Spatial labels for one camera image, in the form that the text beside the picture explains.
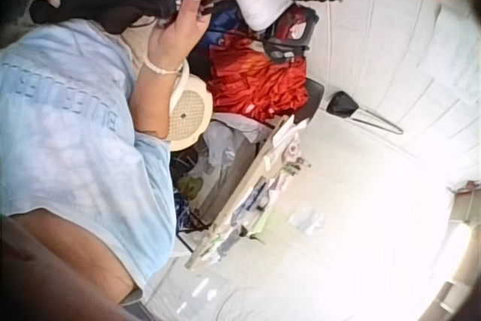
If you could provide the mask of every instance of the light blue t-shirt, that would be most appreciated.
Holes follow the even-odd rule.
[[[0,52],[6,215],[36,208],[99,237],[143,289],[171,254],[169,146],[135,132],[129,53],[85,20],[44,26]]]

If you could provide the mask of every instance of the paper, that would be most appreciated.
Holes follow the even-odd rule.
[[[441,9],[421,70],[468,105],[479,99],[479,29],[474,19]]]

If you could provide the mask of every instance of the red bag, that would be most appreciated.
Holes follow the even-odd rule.
[[[252,50],[251,43],[226,35],[222,46],[210,48],[212,80],[207,88],[213,96],[213,109],[264,122],[306,104],[305,58],[275,64],[264,53]]]

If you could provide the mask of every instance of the lap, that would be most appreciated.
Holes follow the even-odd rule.
[[[134,289],[127,270],[94,234],[43,209],[12,218],[112,301]]]

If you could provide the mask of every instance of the white bracelet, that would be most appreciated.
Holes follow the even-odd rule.
[[[166,74],[177,74],[183,67],[183,63],[179,65],[179,68],[175,71],[166,71],[165,69],[159,68],[158,66],[152,64],[152,62],[149,60],[149,58],[146,56],[144,59],[144,64],[154,73],[160,74],[160,75],[166,75]]]

